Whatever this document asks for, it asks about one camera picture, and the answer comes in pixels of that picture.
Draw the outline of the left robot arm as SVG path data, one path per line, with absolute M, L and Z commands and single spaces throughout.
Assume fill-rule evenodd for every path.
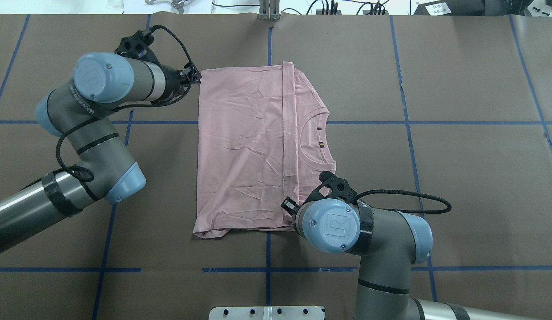
M 0 254 L 105 199 L 117 204 L 146 178 L 109 117 L 129 107 L 166 107 L 200 82 L 189 61 L 176 70 L 147 57 L 83 55 L 68 83 L 36 106 L 36 120 L 57 136 L 60 168 L 0 201 Z

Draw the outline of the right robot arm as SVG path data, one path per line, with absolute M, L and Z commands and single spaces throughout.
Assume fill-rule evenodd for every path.
M 327 253 L 360 257 L 356 320 L 518 320 L 520 316 L 420 300 L 410 295 L 411 268 L 427 260 L 430 225 L 419 216 L 373 208 L 361 200 L 286 198 L 297 233 Z

